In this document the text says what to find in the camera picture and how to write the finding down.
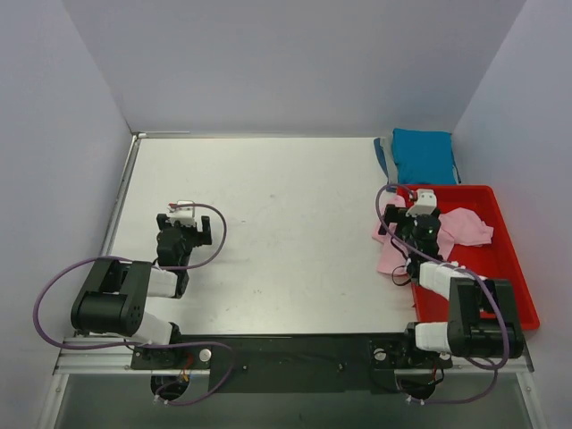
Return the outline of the pink t shirt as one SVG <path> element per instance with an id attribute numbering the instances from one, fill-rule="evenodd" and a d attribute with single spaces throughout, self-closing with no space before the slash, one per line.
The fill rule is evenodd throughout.
<path id="1" fill-rule="evenodd" d="M 449 259 L 456 245 L 478 247 L 492 243 L 493 227 L 488 226 L 472 210 L 456 208 L 441 214 L 439 220 L 441 228 L 437 235 L 437 245 L 439 246 L 439 255 L 445 260 Z M 376 267 L 377 272 L 405 275 L 405 256 L 408 255 L 408 249 L 398 243 L 393 246 L 389 234 L 380 235 L 378 233 L 379 227 L 380 224 L 377 225 L 372 234 L 372 238 L 383 245 L 380 260 Z"/>

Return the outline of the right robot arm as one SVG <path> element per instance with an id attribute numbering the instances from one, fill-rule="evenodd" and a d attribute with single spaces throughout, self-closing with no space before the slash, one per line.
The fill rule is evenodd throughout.
<path id="1" fill-rule="evenodd" d="M 380 233 L 408 251 L 406 273 L 410 280 L 448 301 L 446 321 L 408 325 L 399 344 L 403 362 L 419 366 L 430 355 L 445 353 L 471 362 L 497 358 L 500 363 L 482 367 L 498 368 L 522 356 L 525 337 L 511 283 L 483 278 L 445 261 L 437 242 L 441 228 L 438 210 L 411 215 L 405 207 L 387 205 L 377 214 Z"/>

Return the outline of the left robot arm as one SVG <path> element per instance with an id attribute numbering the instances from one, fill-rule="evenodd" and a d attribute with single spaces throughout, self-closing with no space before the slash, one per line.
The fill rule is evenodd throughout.
<path id="1" fill-rule="evenodd" d="M 176 367 L 184 355 L 179 327 L 146 311 L 149 298 L 180 299 L 187 289 L 185 267 L 195 248 L 213 244 L 208 216 L 197 225 L 184 208 L 156 217 L 156 261 L 125 262 L 100 257 L 92 265 L 71 308 L 71 325 L 81 333 L 112 334 L 153 346 L 152 358 Z"/>

